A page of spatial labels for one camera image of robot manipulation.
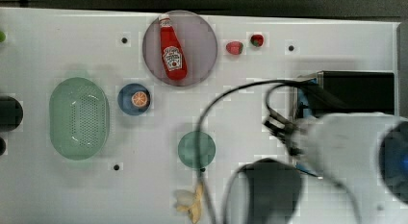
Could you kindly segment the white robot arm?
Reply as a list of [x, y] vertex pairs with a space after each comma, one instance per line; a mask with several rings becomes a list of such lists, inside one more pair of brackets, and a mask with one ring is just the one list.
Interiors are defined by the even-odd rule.
[[407, 120], [331, 113], [298, 122], [290, 163], [267, 158], [229, 183], [222, 224], [407, 224]]

